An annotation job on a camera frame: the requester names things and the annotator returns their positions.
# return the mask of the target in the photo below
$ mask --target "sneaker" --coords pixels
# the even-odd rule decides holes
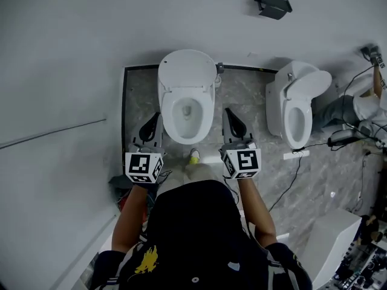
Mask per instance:
[[[200,162],[200,154],[199,150],[196,148],[193,148],[191,152],[189,153],[189,162],[188,164],[197,164]]]

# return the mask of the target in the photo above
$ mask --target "toilet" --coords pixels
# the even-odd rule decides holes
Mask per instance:
[[[195,144],[209,133],[215,104],[215,62],[195,50],[168,54],[158,67],[158,102],[174,141]]]
[[[304,147],[312,129],[311,100],[324,93],[332,77],[305,62],[292,61],[266,86],[266,119],[271,134],[293,149]]]

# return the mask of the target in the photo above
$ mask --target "forearm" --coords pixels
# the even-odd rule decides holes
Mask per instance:
[[[380,86],[380,81],[382,79],[380,78],[380,72],[379,72],[379,66],[375,66],[374,68],[374,92],[375,92],[375,95],[378,96],[378,98],[380,98],[380,96],[382,95],[382,86]]]
[[[276,229],[264,201],[251,178],[238,180],[246,221],[255,225],[255,237],[262,247],[275,243]]]
[[[112,250],[127,253],[138,243],[147,194],[146,189],[133,186],[113,231]]]

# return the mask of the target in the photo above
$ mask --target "black wall-mounted box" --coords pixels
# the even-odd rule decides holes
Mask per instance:
[[[289,0],[254,0],[258,3],[259,15],[273,19],[281,19],[293,9]]]

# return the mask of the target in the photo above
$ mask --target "white toilet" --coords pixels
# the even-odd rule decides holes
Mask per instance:
[[[311,100],[331,85],[332,77],[305,62],[292,61],[266,86],[266,119],[271,134],[293,149],[306,145],[312,128]]]
[[[215,104],[215,62],[195,50],[167,55],[158,67],[158,102],[168,135],[181,144],[203,140]]]

